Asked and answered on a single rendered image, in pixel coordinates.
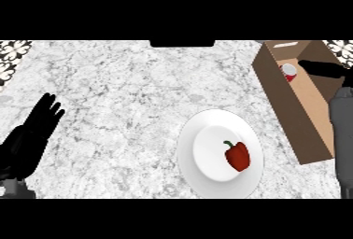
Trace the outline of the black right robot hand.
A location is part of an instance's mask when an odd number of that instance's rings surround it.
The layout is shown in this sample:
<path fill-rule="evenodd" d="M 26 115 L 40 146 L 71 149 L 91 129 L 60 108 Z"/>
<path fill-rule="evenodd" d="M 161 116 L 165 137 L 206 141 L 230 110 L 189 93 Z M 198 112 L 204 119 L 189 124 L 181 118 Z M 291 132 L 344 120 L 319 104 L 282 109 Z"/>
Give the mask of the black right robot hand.
<path fill-rule="evenodd" d="M 353 68 L 344 68 L 335 63 L 313 62 L 300 60 L 298 65 L 305 73 L 319 77 L 344 77 L 342 86 L 353 88 Z"/>

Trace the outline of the white plate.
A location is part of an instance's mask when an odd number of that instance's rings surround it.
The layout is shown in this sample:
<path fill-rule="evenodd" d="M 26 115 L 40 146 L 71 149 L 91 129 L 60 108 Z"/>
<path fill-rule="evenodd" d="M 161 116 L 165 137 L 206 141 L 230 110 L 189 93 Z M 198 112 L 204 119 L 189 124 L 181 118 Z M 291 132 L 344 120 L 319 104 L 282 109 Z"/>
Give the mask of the white plate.
<path fill-rule="evenodd" d="M 242 143 L 249 166 L 239 172 L 226 161 L 226 151 Z M 177 139 L 177 165 L 184 180 L 204 198 L 246 198 L 260 183 L 263 153 L 257 134 L 232 112 L 208 109 L 187 120 Z"/>

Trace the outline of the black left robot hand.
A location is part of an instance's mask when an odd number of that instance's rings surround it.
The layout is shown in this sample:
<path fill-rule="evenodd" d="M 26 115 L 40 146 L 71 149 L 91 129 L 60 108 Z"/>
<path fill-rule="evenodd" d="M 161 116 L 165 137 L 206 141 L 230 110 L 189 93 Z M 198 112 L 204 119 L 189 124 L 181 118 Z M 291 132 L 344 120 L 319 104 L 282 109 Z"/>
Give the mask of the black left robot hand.
<path fill-rule="evenodd" d="M 22 180 L 32 174 L 63 114 L 54 95 L 45 93 L 0 144 L 0 180 Z"/>

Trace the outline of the red and white can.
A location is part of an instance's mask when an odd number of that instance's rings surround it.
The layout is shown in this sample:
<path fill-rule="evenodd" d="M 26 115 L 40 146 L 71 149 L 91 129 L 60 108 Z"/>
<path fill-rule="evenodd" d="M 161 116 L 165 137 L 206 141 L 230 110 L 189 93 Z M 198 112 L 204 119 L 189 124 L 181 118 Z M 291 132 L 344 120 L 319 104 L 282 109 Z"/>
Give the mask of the red and white can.
<path fill-rule="evenodd" d="M 285 63 L 280 66 L 280 71 L 288 82 L 291 82 L 297 76 L 297 68 L 291 63 Z"/>

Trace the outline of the red bell pepper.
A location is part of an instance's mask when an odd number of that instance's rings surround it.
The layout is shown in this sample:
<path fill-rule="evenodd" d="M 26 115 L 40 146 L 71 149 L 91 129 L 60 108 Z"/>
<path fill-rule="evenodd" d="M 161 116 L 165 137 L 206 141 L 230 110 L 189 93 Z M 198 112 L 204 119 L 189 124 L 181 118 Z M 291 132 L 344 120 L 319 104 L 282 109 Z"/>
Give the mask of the red bell pepper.
<path fill-rule="evenodd" d="M 224 151 L 226 161 L 235 170 L 240 172 L 249 167 L 251 162 L 246 146 L 242 142 L 233 145 L 230 141 L 224 141 L 223 144 L 229 146 L 229 149 Z"/>

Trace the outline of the brown cardboard box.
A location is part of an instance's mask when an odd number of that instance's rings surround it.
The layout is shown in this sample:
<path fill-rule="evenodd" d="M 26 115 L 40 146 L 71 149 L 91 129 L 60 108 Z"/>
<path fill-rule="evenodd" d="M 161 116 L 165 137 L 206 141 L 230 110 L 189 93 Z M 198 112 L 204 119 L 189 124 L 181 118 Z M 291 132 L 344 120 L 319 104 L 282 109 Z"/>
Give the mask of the brown cardboard box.
<path fill-rule="evenodd" d="M 261 43 L 252 67 L 298 162 L 307 164 L 335 157 L 328 102 L 344 77 L 308 75 L 300 60 L 341 64 L 320 40 L 271 40 Z M 291 82 L 280 71 L 285 63 L 297 68 Z"/>

